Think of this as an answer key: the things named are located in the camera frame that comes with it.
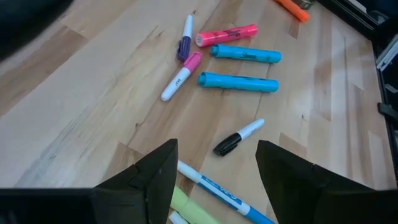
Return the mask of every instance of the blue highlighter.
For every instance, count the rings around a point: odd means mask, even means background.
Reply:
[[[266,93],[275,92],[278,90],[279,87],[277,80],[220,75],[211,72],[202,72],[198,77],[198,84],[202,87],[218,87],[247,91],[261,91]]]
[[[215,44],[212,46],[211,55],[215,58],[252,60],[265,63],[278,63],[282,59],[282,54],[276,51],[235,47],[224,44]]]

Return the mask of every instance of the black metal frame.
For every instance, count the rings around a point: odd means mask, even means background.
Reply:
[[[359,33],[364,35],[373,44],[374,56],[377,58],[382,50],[387,46],[389,41],[398,33],[398,17],[393,17],[378,24],[372,17],[358,9],[354,4],[348,0],[318,0],[325,8],[336,14],[340,19],[345,21],[351,27],[356,29]],[[382,96],[382,103],[377,106],[382,114],[394,114],[394,110],[388,110],[389,99],[386,89],[384,88],[384,74],[377,70],[379,80],[379,87]],[[394,171],[396,180],[398,179],[398,146],[394,137],[394,125],[398,124],[398,120],[391,119],[391,116],[386,116],[386,128],[391,148],[392,161],[394,163]]]

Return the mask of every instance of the wooden table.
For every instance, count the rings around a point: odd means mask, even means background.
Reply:
[[[210,57],[168,102],[185,18],[200,30],[255,23],[231,45],[277,50],[275,65]],[[92,187],[170,138],[179,158],[275,221],[254,157],[259,139],[375,189],[395,188],[373,50],[323,6],[297,22],[271,0],[76,0],[0,65],[0,186]],[[200,88],[202,71],[276,79],[276,93]],[[212,148],[264,118],[226,157]],[[247,223],[190,181],[223,223]]]

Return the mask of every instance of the pink marker cap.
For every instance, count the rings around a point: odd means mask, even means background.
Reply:
[[[184,67],[193,72],[194,69],[196,69],[197,66],[200,64],[200,62],[201,62],[201,53],[194,52],[186,59],[186,61],[184,62]]]

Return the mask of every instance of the light green highlighter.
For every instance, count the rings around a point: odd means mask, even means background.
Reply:
[[[203,208],[193,200],[190,200],[177,186],[174,186],[172,204],[170,206],[191,224],[220,224]]]

